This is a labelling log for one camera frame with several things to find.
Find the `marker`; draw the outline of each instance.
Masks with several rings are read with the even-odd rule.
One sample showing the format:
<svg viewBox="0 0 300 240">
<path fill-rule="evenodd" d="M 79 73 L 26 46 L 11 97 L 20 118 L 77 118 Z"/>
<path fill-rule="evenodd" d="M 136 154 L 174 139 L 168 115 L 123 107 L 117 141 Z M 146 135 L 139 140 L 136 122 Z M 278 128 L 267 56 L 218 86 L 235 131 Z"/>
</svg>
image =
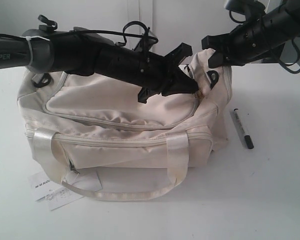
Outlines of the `marker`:
<svg viewBox="0 0 300 240">
<path fill-rule="evenodd" d="M 241 121 L 242 118 L 240 119 L 240 117 L 239 117 L 238 108 L 234 109 L 233 112 L 234 112 L 235 119 L 236 119 L 237 123 L 239 124 L 240 129 L 242 131 L 246 146 L 248 147 L 248 149 L 253 149 L 255 146 L 252 142 L 252 139 L 250 137 L 250 134 L 248 133 L 247 128 L 244 127 L 244 125 Z"/>
</svg>

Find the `white table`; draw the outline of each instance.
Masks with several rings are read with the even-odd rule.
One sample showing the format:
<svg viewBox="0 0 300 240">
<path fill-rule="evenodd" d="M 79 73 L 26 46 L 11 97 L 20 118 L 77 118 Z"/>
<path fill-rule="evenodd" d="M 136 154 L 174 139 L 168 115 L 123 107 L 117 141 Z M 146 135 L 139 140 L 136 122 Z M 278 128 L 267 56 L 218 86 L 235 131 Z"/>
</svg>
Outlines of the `white table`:
<svg viewBox="0 0 300 240">
<path fill-rule="evenodd" d="M 230 144 L 167 195 L 82 198 L 50 212 L 28 184 L 41 168 L 16 104 L 23 73 L 0 70 L 0 240 L 300 240 L 300 74 L 275 64 L 234 67 Z M 244 113 L 253 150 L 241 144 L 233 108 Z"/>
</svg>

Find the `bag strap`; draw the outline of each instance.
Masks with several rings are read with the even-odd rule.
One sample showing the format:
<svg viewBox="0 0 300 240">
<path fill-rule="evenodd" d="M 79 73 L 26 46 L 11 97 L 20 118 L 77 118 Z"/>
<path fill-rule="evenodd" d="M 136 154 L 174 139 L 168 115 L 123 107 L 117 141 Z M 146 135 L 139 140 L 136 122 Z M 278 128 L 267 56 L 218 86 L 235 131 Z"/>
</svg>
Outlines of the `bag strap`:
<svg viewBox="0 0 300 240">
<path fill-rule="evenodd" d="M 158 198 L 170 192 L 186 178 L 189 163 L 189 141 L 186 131 L 166 134 L 167 175 L 170 184 L 161 189 L 147 192 L 96 192 L 75 187 L 64 181 L 70 168 L 53 155 L 52 139 L 56 132 L 39 128 L 33 137 L 33 151 L 36 161 L 47 176 L 69 190 L 103 201 L 145 201 Z"/>
</svg>

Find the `cream-colored bag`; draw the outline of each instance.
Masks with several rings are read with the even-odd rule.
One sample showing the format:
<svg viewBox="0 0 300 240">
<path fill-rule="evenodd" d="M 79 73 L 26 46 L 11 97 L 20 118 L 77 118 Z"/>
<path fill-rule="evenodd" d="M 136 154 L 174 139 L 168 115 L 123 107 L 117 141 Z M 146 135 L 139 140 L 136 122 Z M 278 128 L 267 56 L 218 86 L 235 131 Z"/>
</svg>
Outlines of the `cream-colored bag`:
<svg viewBox="0 0 300 240">
<path fill-rule="evenodd" d="M 223 110 L 232 96 L 232 72 L 230 67 L 208 68 L 213 52 L 197 53 L 184 68 L 200 91 L 155 95 L 147 104 L 137 101 L 139 86 L 106 76 L 56 72 L 49 85 L 35 88 L 35 74 L 28 72 L 18 105 L 33 158 L 51 180 L 84 196 L 134 201 L 166 194 L 185 179 L 188 167 L 205 165 L 212 149 L 227 143 Z M 71 171 L 94 167 L 101 191 L 64 180 Z M 148 178 L 162 168 L 168 177 L 165 186 Z M 131 180 L 133 172 L 138 173 Z M 133 186 L 142 182 L 151 182 L 150 187 Z"/>
</svg>

